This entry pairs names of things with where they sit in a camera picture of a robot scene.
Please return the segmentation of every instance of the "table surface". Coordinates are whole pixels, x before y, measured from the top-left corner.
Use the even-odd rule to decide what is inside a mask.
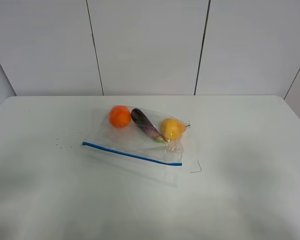
[[[81,146],[113,105],[190,121],[185,166]],[[33,239],[300,240],[300,120],[277,96],[10,97],[0,240]]]

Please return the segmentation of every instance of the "eggplant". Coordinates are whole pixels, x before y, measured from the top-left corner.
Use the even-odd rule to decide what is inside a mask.
[[[157,143],[168,143],[140,109],[134,108],[131,111],[131,118],[147,136],[155,140]]]

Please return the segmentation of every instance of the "blue zipper seal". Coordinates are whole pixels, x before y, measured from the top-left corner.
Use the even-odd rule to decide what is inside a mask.
[[[110,153],[114,153],[114,154],[120,154],[120,155],[132,157],[132,158],[136,158],[136,159],[146,160],[146,161],[153,162],[153,163],[156,163],[156,164],[163,164],[163,165],[168,165],[168,166],[182,166],[182,162],[167,163],[167,162],[157,161],[157,160],[154,160],[154,159],[151,159],[151,158],[138,156],[138,155],[133,155],[133,154],[126,153],[126,152],[123,152],[123,151],[117,151],[117,150],[113,150],[113,149],[110,149],[110,148],[107,148],[107,147],[104,147],[104,146],[95,145],[93,143],[86,142],[86,141],[83,141],[82,145],[83,146],[89,146],[89,147],[92,147],[92,148],[95,148],[95,149],[100,149],[100,150],[110,152]]]

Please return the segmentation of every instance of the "plastic bag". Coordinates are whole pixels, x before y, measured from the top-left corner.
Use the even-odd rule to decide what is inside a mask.
[[[127,108],[130,112],[136,109],[130,106]],[[154,139],[159,133],[161,134],[161,124],[165,119],[177,120],[185,126],[185,130],[190,128],[190,123],[165,113],[137,109],[147,117],[153,126],[140,122],[137,124],[131,119],[127,126],[117,128],[110,123],[109,114],[107,114],[96,131],[91,132],[82,145],[158,164],[182,166],[184,152],[180,142],[182,134],[176,140],[167,139],[164,143]]]

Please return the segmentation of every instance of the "white table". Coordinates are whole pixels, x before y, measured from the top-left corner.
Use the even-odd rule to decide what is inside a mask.
[[[81,146],[117,104],[189,120],[202,172]],[[8,98],[0,240],[98,239],[300,240],[300,120],[276,96]]]

